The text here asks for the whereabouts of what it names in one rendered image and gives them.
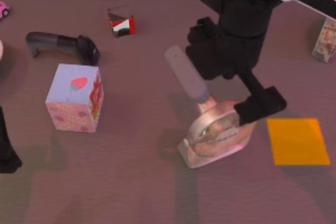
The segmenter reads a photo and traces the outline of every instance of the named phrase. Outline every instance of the table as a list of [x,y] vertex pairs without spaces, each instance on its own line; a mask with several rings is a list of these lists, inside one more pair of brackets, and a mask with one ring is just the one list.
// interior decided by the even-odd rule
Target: table
[[[336,171],[276,167],[266,123],[243,151],[201,169],[186,168],[176,151],[196,112],[163,52],[186,46],[198,18],[216,15],[197,0],[4,0],[13,13],[0,22],[0,103],[24,166],[0,175],[0,223],[336,223]],[[107,8],[130,4],[137,34],[118,39]],[[310,54],[324,18],[291,2],[272,17],[255,69],[289,105],[274,117],[318,118],[333,164],[335,62]],[[55,131],[44,104],[59,63],[33,59],[30,31],[88,35],[102,52],[106,98],[95,134]],[[219,100],[243,99],[238,81],[209,83]]]

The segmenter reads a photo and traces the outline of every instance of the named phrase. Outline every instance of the pink toy car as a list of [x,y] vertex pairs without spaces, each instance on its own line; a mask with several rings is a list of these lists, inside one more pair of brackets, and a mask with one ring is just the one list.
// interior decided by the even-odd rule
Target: pink toy car
[[0,19],[7,17],[9,14],[9,6],[0,1]]

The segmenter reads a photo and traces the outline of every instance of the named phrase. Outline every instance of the beige box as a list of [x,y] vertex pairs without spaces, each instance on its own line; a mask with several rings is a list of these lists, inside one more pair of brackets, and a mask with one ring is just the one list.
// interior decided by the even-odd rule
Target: beige box
[[313,57],[328,62],[336,54],[336,20],[327,18],[313,50]]

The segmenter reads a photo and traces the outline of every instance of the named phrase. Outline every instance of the toy car wheel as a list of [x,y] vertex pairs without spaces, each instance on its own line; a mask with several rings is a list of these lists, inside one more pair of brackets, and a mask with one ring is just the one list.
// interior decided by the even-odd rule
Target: toy car wheel
[[9,10],[8,10],[8,9],[4,9],[4,10],[2,11],[2,16],[7,17],[8,14],[9,14]]

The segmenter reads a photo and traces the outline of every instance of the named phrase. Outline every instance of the yellow square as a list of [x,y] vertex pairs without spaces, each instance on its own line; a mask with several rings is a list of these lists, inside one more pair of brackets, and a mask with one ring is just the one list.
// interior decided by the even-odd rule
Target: yellow square
[[267,119],[275,165],[330,165],[317,119]]

